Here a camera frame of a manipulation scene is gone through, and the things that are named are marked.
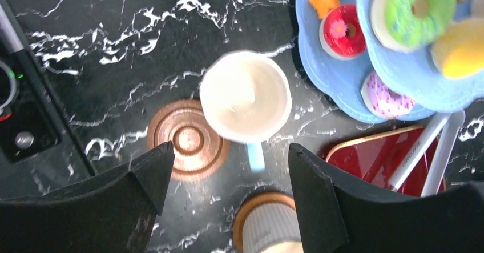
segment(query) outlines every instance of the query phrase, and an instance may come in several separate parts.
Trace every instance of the silver button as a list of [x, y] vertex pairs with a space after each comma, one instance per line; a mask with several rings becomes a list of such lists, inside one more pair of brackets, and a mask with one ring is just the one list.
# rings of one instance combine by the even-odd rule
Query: silver button
[[20, 149], [27, 149], [34, 143], [34, 136], [28, 131], [22, 131], [15, 137], [15, 145]]

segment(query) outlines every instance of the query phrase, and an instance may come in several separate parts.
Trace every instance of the white pen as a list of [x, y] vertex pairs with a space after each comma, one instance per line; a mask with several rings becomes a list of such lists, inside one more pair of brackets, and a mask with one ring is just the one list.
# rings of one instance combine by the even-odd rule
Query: white pen
[[449, 162], [450, 154], [454, 148], [455, 139], [465, 119], [466, 113], [464, 111], [452, 113], [449, 121], [442, 129], [439, 144], [435, 150], [434, 158], [432, 159], [432, 164], [430, 165], [429, 173], [427, 173], [427, 179], [423, 185], [420, 197], [437, 194], [445, 168], [447, 168], [447, 163]]
[[444, 125], [447, 124], [451, 115], [451, 113], [436, 113], [432, 117], [432, 120], [430, 120], [420, 137], [418, 137], [417, 141], [388, 180], [388, 188], [390, 190], [398, 191], [400, 189], [420, 158], [424, 155], [427, 148], [429, 148], [435, 140]]

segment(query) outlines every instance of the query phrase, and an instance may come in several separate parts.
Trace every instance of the red donut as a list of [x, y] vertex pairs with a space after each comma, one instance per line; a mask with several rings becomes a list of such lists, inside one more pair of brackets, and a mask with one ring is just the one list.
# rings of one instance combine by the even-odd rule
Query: red donut
[[366, 50], [356, 5], [341, 5], [331, 9], [320, 26], [322, 48], [340, 60], [353, 59]]

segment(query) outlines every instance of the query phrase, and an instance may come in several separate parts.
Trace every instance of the light blue mug handle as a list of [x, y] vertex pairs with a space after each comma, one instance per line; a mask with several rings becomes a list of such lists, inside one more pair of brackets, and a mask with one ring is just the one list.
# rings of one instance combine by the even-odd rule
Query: light blue mug handle
[[247, 154], [249, 156], [249, 165], [253, 172], [264, 171], [264, 152], [262, 143], [247, 144]]

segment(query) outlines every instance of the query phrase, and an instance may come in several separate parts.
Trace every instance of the copper coaster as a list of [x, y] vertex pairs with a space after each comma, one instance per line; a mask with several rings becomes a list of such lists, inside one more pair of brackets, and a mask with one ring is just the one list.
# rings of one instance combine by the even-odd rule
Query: copper coaster
[[276, 192], [269, 192], [269, 193], [263, 193], [260, 195], [255, 196], [254, 198], [250, 199], [246, 203], [244, 203], [240, 209], [239, 212], [237, 212], [237, 215], [235, 216], [235, 220], [233, 220], [233, 242], [235, 243], [235, 246], [237, 249], [240, 251], [240, 253], [243, 253], [243, 247], [242, 247], [242, 229], [244, 228], [244, 223], [249, 214], [254, 210], [256, 207], [265, 204], [265, 203], [282, 203], [290, 208], [292, 208], [294, 211], [296, 210], [296, 204], [294, 203], [294, 199], [292, 199], [290, 196], [282, 194], [282, 193], [276, 193]]
[[148, 127], [148, 150], [169, 141], [175, 152], [171, 176], [189, 182], [217, 171], [230, 148], [230, 143], [208, 125], [197, 100], [178, 100], [155, 114]]

